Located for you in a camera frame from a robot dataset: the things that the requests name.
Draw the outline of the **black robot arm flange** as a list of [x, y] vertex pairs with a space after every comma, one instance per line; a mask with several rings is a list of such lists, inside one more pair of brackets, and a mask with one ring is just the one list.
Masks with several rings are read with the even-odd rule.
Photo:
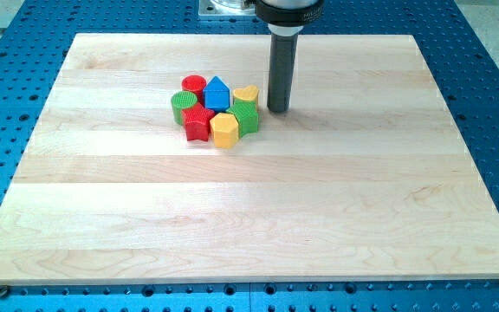
[[321, 17], [324, 0], [255, 0], [255, 13], [266, 23], [304, 26]]

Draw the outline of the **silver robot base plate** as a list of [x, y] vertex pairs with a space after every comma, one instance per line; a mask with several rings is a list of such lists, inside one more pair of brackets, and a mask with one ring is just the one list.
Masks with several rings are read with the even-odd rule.
[[255, 8], [245, 0], [198, 0], [198, 14], [207, 17], [253, 16]]

